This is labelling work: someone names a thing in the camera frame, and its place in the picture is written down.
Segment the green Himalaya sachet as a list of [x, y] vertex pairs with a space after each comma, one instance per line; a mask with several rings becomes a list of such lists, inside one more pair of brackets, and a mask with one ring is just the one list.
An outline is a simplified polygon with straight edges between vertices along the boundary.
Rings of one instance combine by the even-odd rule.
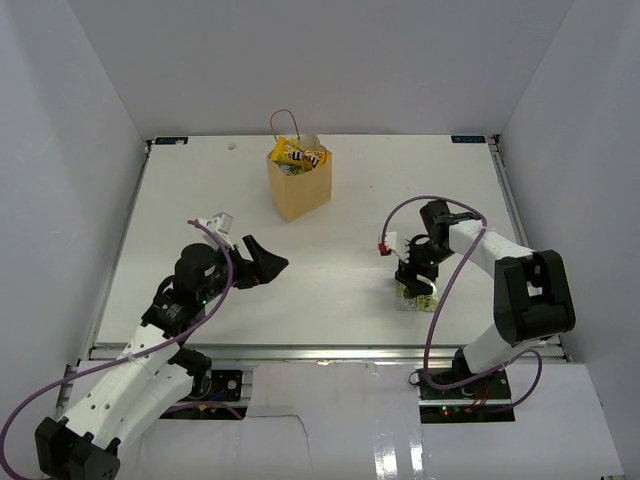
[[434, 312], [439, 303], [436, 284], [429, 279], [419, 278], [418, 293], [397, 281], [395, 287], [395, 308], [399, 311]]
[[303, 167], [297, 165], [281, 165], [280, 170], [285, 176], [297, 176], [306, 172]]

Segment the yellow snack bar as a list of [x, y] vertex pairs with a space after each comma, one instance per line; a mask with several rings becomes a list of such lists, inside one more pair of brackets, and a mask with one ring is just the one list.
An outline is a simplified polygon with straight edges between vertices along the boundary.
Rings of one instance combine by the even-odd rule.
[[270, 155], [274, 163], [287, 165], [301, 165], [302, 150], [296, 137], [279, 136]]

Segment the yellow M&M candy pack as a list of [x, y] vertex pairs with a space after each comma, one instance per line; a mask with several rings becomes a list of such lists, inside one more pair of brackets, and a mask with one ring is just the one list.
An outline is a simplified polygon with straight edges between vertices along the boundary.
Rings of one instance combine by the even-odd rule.
[[282, 162], [311, 171], [323, 167], [331, 157], [332, 154], [326, 149], [292, 150], [283, 154]]

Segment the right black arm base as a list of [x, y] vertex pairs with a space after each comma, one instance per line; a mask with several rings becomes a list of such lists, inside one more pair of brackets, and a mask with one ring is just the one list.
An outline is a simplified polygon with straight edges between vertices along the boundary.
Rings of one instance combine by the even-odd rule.
[[414, 371], [408, 381], [418, 390], [423, 425], [515, 421], [511, 388], [504, 371], [451, 390], [433, 389], [426, 382], [422, 369]]

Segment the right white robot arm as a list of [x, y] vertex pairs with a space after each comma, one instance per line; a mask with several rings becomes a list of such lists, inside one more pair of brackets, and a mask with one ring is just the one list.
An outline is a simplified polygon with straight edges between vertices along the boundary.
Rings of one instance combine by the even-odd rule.
[[378, 243], [381, 255], [399, 260], [396, 279], [412, 296], [423, 292], [418, 277], [429, 278], [440, 264], [454, 255], [461, 259], [439, 295], [424, 350], [433, 345], [444, 303], [463, 267], [473, 263], [493, 281], [493, 322], [474, 341], [460, 348], [449, 370], [433, 377], [422, 369], [424, 382], [436, 391], [454, 390], [472, 399], [484, 391], [488, 377], [505, 369], [535, 345], [574, 329], [576, 314], [565, 266], [554, 250], [534, 251], [506, 239], [488, 226], [485, 215], [455, 200], [422, 196], [420, 216], [425, 234], [401, 241], [384, 226]]

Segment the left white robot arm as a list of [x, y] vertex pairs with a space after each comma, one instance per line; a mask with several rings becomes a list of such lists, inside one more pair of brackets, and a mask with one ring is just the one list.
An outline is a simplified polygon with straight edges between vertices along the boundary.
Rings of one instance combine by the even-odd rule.
[[218, 239], [183, 248], [174, 272], [158, 286], [150, 307], [116, 365], [58, 420], [36, 428], [40, 470], [53, 479], [113, 479], [121, 455], [176, 402], [201, 400], [211, 390], [211, 360], [185, 345], [207, 305], [229, 289], [273, 281], [288, 260], [251, 235], [250, 254]]

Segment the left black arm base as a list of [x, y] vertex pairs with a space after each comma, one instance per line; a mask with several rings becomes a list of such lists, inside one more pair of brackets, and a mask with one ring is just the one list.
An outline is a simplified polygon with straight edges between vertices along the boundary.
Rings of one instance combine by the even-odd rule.
[[180, 399], [180, 402], [239, 401], [243, 380], [241, 370], [210, 370], [194, 379], [191, 392]]

